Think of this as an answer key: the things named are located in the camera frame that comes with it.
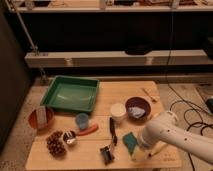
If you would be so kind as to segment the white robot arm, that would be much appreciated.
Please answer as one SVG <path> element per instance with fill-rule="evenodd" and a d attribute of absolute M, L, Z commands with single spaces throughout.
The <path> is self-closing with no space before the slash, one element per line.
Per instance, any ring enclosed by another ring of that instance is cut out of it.
<path fill-rule="evenodd" d="M 213 139 L 190 133 L 177 124 L 178 117 L 174 112 L 161 112 L 138 132 L 138 145 L 142 149 L 151 149 L 162 141 L 213 165 Z"/>

